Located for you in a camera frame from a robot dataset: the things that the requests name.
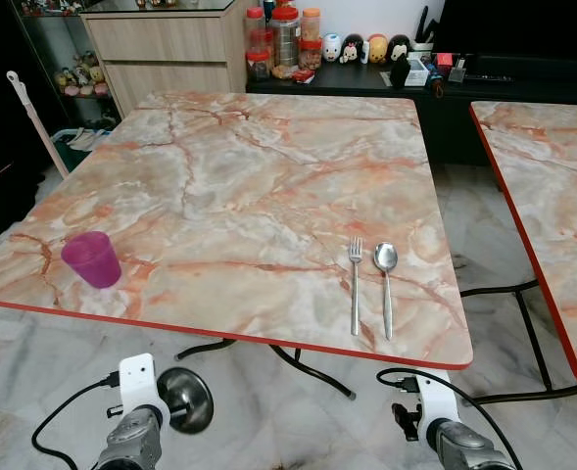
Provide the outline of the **stainless steel bowl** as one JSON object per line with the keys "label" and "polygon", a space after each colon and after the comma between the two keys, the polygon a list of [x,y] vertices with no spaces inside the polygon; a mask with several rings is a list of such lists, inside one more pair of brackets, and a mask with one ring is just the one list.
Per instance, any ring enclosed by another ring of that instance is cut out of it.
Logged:
{"label": "stainless steel bowl", "polygon": [[198,373],[169,368],[158,377],[157,388],[168,408],[168,424],[176,433],[197,435],[212,424],[213,394]]}

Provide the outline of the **silver metal fork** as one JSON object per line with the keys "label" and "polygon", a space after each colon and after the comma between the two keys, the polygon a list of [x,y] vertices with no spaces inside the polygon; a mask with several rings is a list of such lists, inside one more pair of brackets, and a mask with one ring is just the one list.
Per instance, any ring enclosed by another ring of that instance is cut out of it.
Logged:
{"label": "silver metal fork", "polygon": [[361,332],[360,264],[362,263],[362,238],[354,237],[348,242],[347,256],[351,264],[351,335]]}

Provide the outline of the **silver metal spoon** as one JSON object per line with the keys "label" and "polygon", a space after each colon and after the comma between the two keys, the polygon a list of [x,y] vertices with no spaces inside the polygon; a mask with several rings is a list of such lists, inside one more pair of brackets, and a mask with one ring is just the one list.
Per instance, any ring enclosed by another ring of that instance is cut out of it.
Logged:
{"label": "silver metal spoon", "polygon": [[379,242],[373,248],[372,260],[382,277],[385,337],[387,340],[392,340],[392,336],[394,336],[394,300],[392,300],[391,273],[399,263],[399,252],[391,242]]}

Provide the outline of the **marble pattern folding table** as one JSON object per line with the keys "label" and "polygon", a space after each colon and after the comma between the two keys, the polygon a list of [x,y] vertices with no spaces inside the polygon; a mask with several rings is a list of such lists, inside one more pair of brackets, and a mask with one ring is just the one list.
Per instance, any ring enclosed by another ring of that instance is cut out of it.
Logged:
{"label": "marble pattern folding table", "polygon": [[[470,111],[536,276],[505,291],[521,299],[525,290],[542,290],[577,380],[577,106],[476,100]],[[530,314],[520,312],[545,388],[480,403],[577,395],[577,382],[553,387]]]}
{"label": "marble pattern folding table", "polygon": [[[112,239],[112,287],[87,285],[61,257],[88,231]],[[397,250],[392,340],[372,260],[379,242]],[[1,243],[0,307],[432,370],[473,362],[408,99],[150,94]]]}

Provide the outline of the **small black gadget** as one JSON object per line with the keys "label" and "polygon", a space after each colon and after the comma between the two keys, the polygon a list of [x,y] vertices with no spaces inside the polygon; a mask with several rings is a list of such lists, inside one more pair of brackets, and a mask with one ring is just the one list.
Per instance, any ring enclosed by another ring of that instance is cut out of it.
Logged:
{"label": "small black gadget", "polygon": [[390,68],[390,86],[392,89],[401,90],[405,88],[406,79],[410,73],[409,59],[406,57],[399,57],[392,60]]}

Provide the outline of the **purple plastic cup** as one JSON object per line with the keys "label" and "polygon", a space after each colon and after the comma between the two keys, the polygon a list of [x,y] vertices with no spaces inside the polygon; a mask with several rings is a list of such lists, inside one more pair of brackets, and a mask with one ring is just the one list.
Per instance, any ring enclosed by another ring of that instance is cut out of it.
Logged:
{"label": "purple plastic cup", "polygon": [[95,288],[108,288],[121,277],[117,252],[108,233],[88,231],[65,243],[61,257],[78,277]]}

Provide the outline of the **small white box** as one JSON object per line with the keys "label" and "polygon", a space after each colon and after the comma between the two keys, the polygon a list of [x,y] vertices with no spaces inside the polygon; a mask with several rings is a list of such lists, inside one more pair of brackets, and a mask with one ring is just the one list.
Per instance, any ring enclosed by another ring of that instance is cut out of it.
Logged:
{"label": "small white box", "polygon": [[430,80],[431,71],[422,63],[421,55],[409,54],[409,72],[405,77],[406,88],[422,88]]}

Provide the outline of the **yellow plush figurine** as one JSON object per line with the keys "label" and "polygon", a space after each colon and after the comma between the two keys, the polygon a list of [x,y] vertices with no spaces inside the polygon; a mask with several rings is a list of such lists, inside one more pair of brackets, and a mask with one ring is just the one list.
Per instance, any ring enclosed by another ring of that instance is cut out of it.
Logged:
{"label": "yellow plush figurine", "polygon": [[367,62],[383,64],[387,60],[388,39],[383,34],[372,34],[367,39]]}

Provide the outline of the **small red lid jar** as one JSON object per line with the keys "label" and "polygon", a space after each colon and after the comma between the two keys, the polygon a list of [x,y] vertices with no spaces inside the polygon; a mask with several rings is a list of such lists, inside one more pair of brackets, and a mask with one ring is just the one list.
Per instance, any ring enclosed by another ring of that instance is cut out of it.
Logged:
{"label": "small red lid jar", "polygon": [[271,78],[273,62],[268,51],[263,49],[249,50],[245,53],[249,82],[261,82]]}

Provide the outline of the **orange lid jar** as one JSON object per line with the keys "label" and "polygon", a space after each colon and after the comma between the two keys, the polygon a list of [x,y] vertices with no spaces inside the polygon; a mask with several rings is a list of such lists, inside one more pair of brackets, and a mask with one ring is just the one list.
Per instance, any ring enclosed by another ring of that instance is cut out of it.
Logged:
{"label": "orange lid jar", "polygon": [[300,31],[300,68],[314,69],[322,64],[322,10],[319,8],[303,9]]}

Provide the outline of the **large red lid jar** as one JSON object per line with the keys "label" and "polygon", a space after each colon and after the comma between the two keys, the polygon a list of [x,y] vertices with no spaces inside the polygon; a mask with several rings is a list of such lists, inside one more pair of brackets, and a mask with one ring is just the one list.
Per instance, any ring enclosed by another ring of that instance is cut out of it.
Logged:
{"label": "large red lid jar", "polygon": [[298,68],[298,36],[300,36],[300,10],[292,4],[276,6],[271,10],[271,49],[274,64],[271,75],[275,79],[288,79]]}

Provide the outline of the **black television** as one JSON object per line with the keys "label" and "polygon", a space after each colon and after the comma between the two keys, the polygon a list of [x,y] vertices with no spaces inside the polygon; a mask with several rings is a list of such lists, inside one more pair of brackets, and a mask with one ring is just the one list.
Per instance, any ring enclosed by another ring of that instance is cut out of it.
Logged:
{"label": "black television", "polygon": [[439,51],[577,60],[577,0],[446,0]]}

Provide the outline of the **slim red lid jar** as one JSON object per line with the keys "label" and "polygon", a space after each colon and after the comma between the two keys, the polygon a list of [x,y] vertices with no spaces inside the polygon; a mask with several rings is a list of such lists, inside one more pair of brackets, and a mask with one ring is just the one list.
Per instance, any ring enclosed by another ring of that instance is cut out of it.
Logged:
{"label": "slim red lid jar", "polygon": [[244,17],[244,44],[245,53],[260,54],[265,53],[268,48],[268,40],[266,35],[268,28],[266,28],[264,9],[262,6],[249,6],[245,9]]}

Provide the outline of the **light wooden drawer cabinet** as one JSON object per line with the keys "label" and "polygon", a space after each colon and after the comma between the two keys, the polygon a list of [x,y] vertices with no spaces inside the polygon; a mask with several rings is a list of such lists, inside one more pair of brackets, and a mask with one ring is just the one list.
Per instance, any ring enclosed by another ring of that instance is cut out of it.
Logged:
{"label": "light wooden drawer cabinet", "polygon": [[247,0],[101,0],[80,14],[125,118],[154,91],[247,85]]}

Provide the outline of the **glass display shelf with figurines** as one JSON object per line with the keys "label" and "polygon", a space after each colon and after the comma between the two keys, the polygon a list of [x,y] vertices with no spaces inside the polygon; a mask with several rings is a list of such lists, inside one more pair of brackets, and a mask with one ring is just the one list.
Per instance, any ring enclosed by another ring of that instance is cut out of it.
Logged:
{"label": "glass display shelf with figurines", "polygon": [[49,97],[47,128],[112,130],[117,104],[100,71],[94,45],[80,14],[103,0],[9,0],[25,44],[43,70]]}

